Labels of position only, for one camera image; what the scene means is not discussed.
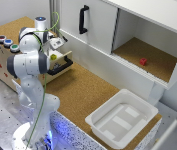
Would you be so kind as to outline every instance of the black drawer handle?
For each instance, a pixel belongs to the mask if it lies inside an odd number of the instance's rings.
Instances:
[[[80,10],[80,22],[79,22],[79,31],[80,31],[80,34],[84,34],[86,33],[88,30],[86,28],[84,28],[84,12],[86,10],[89,10],[89,7],[84,5],[84,8],[82,8]]]
[[[54,76],[58,73],[60,73],[62,70],[68,68],[69,66],[71,66],[73,64],[73,61],[70,60],[67,56],[64,57],[64,60],[67,62],[66,64],[62,65],[61,67],[59,68],[56,68],[54,70],[48,70],[48,74],[51,75],[51,76]]]

